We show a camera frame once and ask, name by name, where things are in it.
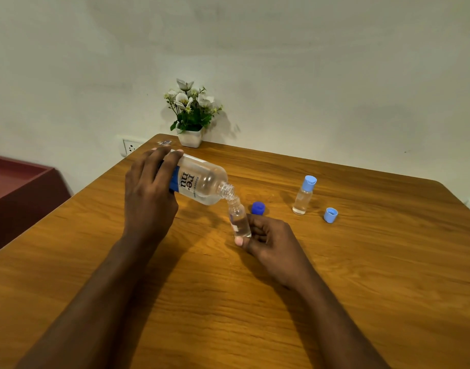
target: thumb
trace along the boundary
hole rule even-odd
[[[257,259],[264,250],[265,244],[250,237],[235,237],[235,244],[243,248],[249,254],[254,255]]]

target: white flower pot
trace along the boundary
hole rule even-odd
[[[204,135],[204,128],[200,131],[183,131],[182,133],[177,134],[178,140],[182,146],[187,146],[189,148],[198,148],[202,141],[202,136]]]

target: red furniture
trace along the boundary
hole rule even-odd
[[[0,248],[70,197],[56,169],[0,157]]]

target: potted plant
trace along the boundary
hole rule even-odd
[[[193,81],[177,79],[178,90],[171,89],[165,93],[165,99],[177,119],[170,130],[177,129],[178,139],[183,146],[198,148],[201,144],[204,129],[209,126],[215,114],[223,109],[215,105],[214,97],[206,94],[204,86],[196,90]]]

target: small travel bottle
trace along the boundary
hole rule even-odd
[[[298,192],[295,203],[293,204],[293,212],[297,215],[303,215],[307,211],[308,203],[312,198],[312,191],[314,190],[317,179],[313,176],[305,176],[305,180]]]
[[[228,201],[228,214],[230,216],[230,223],[235,233],[235,237],[251,237],[249,221],[245,213],[244,206],[240,203],[240,198],[233,197]]]

